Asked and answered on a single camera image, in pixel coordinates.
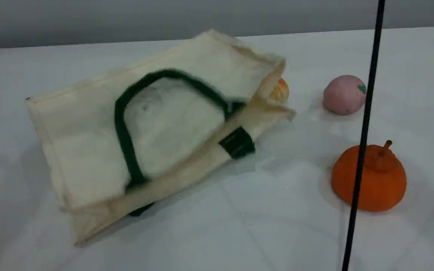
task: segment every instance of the green strap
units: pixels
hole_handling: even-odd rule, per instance
[[[128,191],[138,185],[143,185],[148,182],[148,178],[143,176],[143,173],[136,160],[135,149],[131,141],[130,133],[125,124],[124,113],[126,106],[140,91],[153,84],[153,82],[162,79],[180,79],[192,86],[198,93],[208,98],[212,103],[217,105],[224,112],[224,117],[227,120],[234,112],[239,110],[245,103],[238,101],[227,101],[217,93],[214,89],[201,82],[198,79],[192,78],[184,72],[175,69],[163,69],[157,72],[151,72],[138,82],[129,86],[126,91],[115,102],[115,130],[118,140],[127,164],[128,173],[130,173],[130,181],[125,187]]]

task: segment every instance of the orange fruit toy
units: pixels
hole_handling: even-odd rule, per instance
[[[389,149],[391,144],[391,140],[388,140],[384,146],[366,147],[358,209],[382,212],[393,208],[403,199],[406,173]],[[333,190],[348,204],[353,200],[358,152],[359,146],[347,149],[336,161],[332,172]]]
[[[279,103],[284,103],[287,101],[287,98],[289,98],[289,86],[284,79],[279,79],[272,90],[270,98]]]

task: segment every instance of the toy fruit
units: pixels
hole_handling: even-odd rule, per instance
[[[406,173],[391,152],[391,140],[384,146],[366,148],[358,209],[382,212],[398,204],[406,190]],[[345,202],[351,204],[355,186],[359,146],[347,149],[334,165],[332,187]]]
[[[353,75],[342,75],[324,89],[322,105],[338,115],[348,115],[359,110],[366,100],[363,81]]]
[[[270,94],[270,98],[279,103],[287,101],[287,98],[289,98],[289,86],[284,79],[279,79]]]

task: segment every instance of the black rod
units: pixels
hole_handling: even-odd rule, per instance
[[[348,235],[346,237],[346,248],[342,261],[342,271],[348,271],[351,259],[351,248],[353,246],[353,235],[355,233],[356,213],[358,211],[359,191],[361,189],[361,178],[366,155],[367,134],[369,129],[369,117],[371,116],[371,103],[373,101],[374,80],[376,78],[377,57],[379,54],[379,41],[381,40],[381,29],[383,27],[384,1],[379,0],[377,4],[376,26],[374,29],[373,53],[371,55],[371,67],[369,68],[368,91],[366,94],[365,113],[363,127],[361,129],[361,142],[359,144],[358,166],[356,169],[355,188],[353,190],[353,201],[351,202],[351,214],[349,215]]]

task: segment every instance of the pink ball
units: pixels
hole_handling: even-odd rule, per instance
[[[358,111],[365,100],[366,87],[363,81],[353,75],[341,75],[324,89],[322,105],[333,113],[349,115]]]

